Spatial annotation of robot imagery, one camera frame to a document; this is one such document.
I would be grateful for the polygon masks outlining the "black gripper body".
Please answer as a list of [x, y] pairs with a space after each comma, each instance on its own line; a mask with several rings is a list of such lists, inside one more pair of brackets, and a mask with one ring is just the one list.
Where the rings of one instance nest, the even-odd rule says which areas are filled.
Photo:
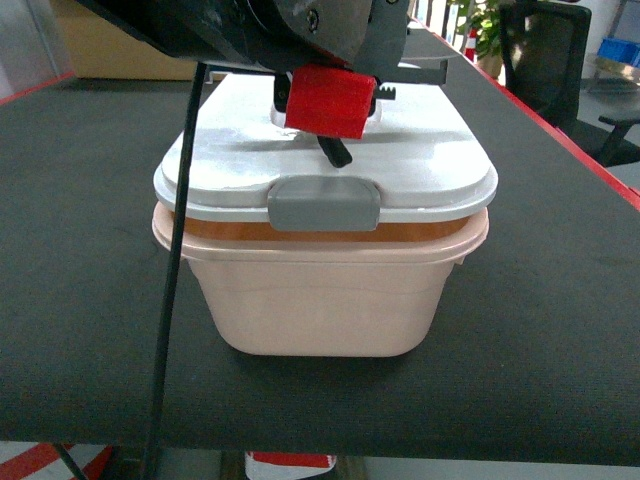
[[174, 58], [256, 72], [306, 64], [381, 76], [400, 60], [403, 1], [86, 1], [84, 7]]

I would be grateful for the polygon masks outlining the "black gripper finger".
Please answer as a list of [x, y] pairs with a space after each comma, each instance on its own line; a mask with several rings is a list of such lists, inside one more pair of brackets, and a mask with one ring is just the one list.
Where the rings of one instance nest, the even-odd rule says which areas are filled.
[[341, 139], [318, 135], [317, 141], [333, 167], [345, 167], [352, 163], [353, 157]]

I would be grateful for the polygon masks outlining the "red padded gripper finger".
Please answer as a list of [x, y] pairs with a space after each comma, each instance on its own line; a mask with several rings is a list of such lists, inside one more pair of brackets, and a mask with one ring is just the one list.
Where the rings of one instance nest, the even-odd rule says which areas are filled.
[[361, 138], [376, 80], [309, 64], [293, 72], [285, 126], [330, 138]]

